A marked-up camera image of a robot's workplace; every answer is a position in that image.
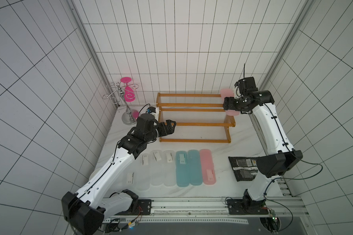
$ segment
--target white tiled wall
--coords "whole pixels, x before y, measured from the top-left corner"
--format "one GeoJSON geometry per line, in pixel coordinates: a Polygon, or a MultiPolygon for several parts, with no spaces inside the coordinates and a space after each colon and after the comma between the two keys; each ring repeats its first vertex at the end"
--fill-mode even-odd
{"type": "MultiPolygon", "coordinates": [[[[266,86],[288,137],[323,171],[288,181],[319,235],[353,234],[353,1],[317,0],[266,86]]],[[[303,162],[285,175],[320,169],[303,162]]]]}
{"type": "Polygon", "coordinates": [[[64,0],[0,0],[0,234],[64,234],[115,114],[64,0]]]}
{"type": "Polygon", "coordinates": [[[108,78],[161,92],[217,93],[264,79],[304,0],[73,0],[108,78]]]}

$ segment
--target white tabletop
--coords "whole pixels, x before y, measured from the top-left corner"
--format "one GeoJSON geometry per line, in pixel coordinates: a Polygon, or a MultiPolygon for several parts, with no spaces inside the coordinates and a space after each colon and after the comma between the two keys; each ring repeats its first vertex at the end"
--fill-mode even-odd
{"type": "MultiPolygon", "coordinates": [[[[140,110],[142,106],[132,107],[140,110]]],[[[116,143],[123,138],[133,126],[125,125],[122,122],[122,114],[125,112],[125,107],[119,107],[115,114],[111,129],[106,138],[104,147],[99,156],[96,169],[102,167],[105,162],[112,156],[115,150],[116,143]]],[[[242,197],[245,189],[249,188],[251,181],[237,182],[233,170],[229,163],[229,156],[236,157],[257,157],[264,156],[264,150],[252,125],[248,115],[240,114],[235,116],[235,127],[230,127],[230,144],[221,143],[167,143],[159,142],[148,144],[143,153],[150,153],[153,150],[173,150],[188,151],[191,149],[210,149],[212,151],[213,163],[215,166],[216,183],[214,185],[188,186],[180,188],[178,186],[166,187],[151,186],[147,191],[138,191],[134,187],[127,188],[136,193],[140,198],[144,197],[242,197]]],[[[189,127],[189,130],[196,134],[198,128],[189,127]]],[[[107,192],[107,196],[117,190],[116,183],[111,186],[107,192]]],[[[282,197],[281,190],[277,183],[271,184],[267,192],[270,197],[282,197]]]]}

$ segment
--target wooden rack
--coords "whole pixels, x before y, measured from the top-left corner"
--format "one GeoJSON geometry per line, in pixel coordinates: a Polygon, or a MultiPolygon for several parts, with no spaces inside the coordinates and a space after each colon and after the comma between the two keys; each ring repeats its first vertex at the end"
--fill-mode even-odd
{"type": "Polygon", "coordinates": [[[225,139],[169,139],[160,137],[160,142],[230,143],[229,127],[235,126],[233,116],[228,116],[222,107],[219,94],[161,94],[158,93],[159,122],[171,119],[178,126],[222,126],[225,139]]]}

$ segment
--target orange wooden frame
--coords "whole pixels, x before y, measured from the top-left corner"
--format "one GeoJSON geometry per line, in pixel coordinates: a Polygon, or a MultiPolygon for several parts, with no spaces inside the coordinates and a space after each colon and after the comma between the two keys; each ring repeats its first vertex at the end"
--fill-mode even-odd
{"type": "MultiPolygon", "coordinates": [[[[157,94],[156,105],[160,108],[158,121],[163,120],[163,112],[225,112],[221,103],[162,103],[161,97],[221,97],[219,94],[157,94]],[[163,107],[210,107],[203,108],[163,108],[163,107]]],[[[226,139],[165,139],[160,137],[160,142],[189,142],[189,143],[231,143],[229,127],[235,127],[233,116],[226,115],[223,123],[203,123],[203,122],[178,122],[177,126],[222,126],[225,129],[226,139]]]]}

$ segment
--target white label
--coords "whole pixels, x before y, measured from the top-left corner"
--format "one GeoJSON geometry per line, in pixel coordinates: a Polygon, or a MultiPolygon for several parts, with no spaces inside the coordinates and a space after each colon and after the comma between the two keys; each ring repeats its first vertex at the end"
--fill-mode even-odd
{"type": "Polygon", "coordinates": [[[143,155],[143,166],[147,166],[148,163],[149,163],[148,156],[147,155],[143,155]]]}
{"type": "Polygon", "coordinates": [[[133,176],[134,176],[134,172],[130,172],[127,174],[127,184],[133,184],[133,176]]]}
{"type": "Polygon", "coordinates": [[[207,169],[208,181],[215,181],[213,170],[207,169]]]}
{"type": "Polygon", "coordinates": [[[172,153],[167,153],[166,154],[166,159],[167,159],[167,162],[174,162],[173,154],[172,153]]]}
{"type": "Polygon", "coordinates": [[[180,164],[185,164],[186,163],[186,157],[184,156],[183,153],[179,154],[179,162],[180,162],[180,164]]]}
{"type": "Polygon", "coordinates": [[[161,156],[160,156],[160,153],[159,153],[159,152],[153,152],[153,155],[154,155],[154,160],[155,160],[156,162],[158,162],[158,161],[162,161],[162,159],[161,159],[161,156]]]}

